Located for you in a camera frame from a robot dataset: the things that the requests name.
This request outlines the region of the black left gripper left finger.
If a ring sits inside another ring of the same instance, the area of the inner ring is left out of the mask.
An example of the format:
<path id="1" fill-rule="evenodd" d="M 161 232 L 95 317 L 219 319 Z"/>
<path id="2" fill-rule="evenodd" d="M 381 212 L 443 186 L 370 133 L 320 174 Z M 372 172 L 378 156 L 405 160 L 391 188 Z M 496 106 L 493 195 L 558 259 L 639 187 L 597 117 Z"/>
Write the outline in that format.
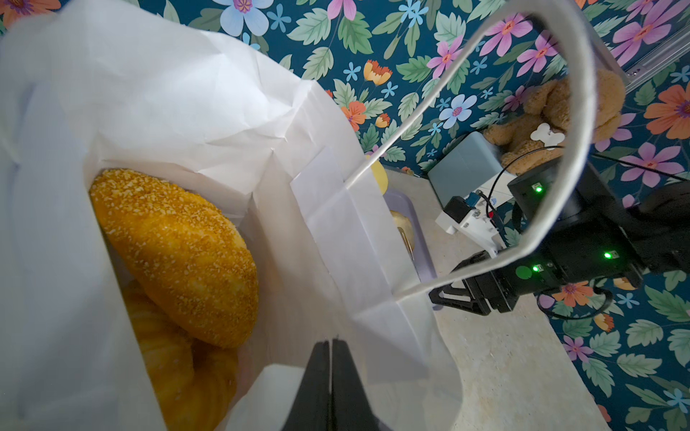
<path id="1" fill-rule="evenodd" d="M 314 344 L 283 431 L 329 429 L 331 350 L 328 341 Z"/>

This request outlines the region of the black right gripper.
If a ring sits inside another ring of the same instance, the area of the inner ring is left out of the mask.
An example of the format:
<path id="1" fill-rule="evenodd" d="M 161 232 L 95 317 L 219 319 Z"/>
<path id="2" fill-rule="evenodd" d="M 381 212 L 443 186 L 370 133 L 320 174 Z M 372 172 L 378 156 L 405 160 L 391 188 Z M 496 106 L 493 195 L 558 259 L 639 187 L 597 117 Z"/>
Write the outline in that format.
<path id="1" fill-rule="evenodd" d="M 560 286 L 561 269 L 544 253 L 534 252 L 505 267 L 434 288 L 429 299 L 434 305 L 487 316 L 493 311 L 511 312 L 522 296 Z"/>

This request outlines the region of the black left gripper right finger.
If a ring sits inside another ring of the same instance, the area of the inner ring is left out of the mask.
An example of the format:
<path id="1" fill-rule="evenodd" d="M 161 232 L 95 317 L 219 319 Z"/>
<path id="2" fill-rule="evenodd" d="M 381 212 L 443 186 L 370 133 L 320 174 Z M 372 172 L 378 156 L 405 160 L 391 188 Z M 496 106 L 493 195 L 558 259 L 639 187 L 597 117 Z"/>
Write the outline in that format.
<path id="1" fill-rule="evenodd" d="M 379 430 L 350 347 L 342 339 L 332 341 L 331 386 L 332 430 Z"/>

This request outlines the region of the glazed ring donut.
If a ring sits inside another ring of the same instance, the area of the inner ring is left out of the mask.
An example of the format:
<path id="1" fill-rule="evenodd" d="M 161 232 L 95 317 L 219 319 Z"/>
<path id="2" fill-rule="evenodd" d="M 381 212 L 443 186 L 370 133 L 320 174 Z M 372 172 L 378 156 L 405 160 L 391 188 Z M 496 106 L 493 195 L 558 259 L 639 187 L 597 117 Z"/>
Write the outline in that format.
<path id="1" fill-rule="evenodd" d="M 192 337 L 136 280 L 122 296 L 166 427 L 216 429 L 235 397 L 237 352 Z"/>

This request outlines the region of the orange oval bread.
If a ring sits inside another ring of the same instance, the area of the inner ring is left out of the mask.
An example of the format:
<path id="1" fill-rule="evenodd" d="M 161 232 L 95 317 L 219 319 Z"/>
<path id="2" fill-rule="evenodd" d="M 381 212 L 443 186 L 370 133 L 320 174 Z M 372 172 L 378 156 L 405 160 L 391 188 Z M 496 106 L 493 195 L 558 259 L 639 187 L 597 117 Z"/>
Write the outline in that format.
<path id="1" fill-rule="evenodd" d="M 219 348 L 248 341 L 258 317 L 258 269 L 219 208 L 129 169 L 103 171 L 89 197 L 111 246 L 174 323 Z"/>

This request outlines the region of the floral paper bag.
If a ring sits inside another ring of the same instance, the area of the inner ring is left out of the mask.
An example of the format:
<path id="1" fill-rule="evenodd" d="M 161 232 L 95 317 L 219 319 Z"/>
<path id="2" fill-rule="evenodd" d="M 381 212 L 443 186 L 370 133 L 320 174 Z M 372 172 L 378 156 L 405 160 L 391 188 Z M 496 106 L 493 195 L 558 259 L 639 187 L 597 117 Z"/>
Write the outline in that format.
<path id="1" fill-rule="evenodd" d="M 240 229 L 260 280 L 224 430 L 278 430 L 314 344 L 350 346 L 392 430 L 477 420 L 347 120 L 241 41 L 123 1 L 73 1 L 1 39 L 1 427 L 162 430 L 122 298 L 130 274 L 89 190 L 170 181 Z"/>

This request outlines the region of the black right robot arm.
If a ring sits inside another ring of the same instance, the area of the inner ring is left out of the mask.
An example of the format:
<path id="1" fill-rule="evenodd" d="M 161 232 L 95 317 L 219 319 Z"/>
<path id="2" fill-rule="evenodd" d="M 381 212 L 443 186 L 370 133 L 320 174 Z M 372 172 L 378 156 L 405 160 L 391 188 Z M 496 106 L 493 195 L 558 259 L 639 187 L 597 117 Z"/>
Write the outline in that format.
<path id="1" fill-rule="evenodd" d="M 634 287 L 643 273 L 689 271 L 689 182 L 654 190 L 630 208 L 586 164 L 541 244 L 501 269 L 429 292 L 435 305 L 472 314 L 510 312 L 521 296 L 555 294 L 593 278 L 627 278 Z"/>

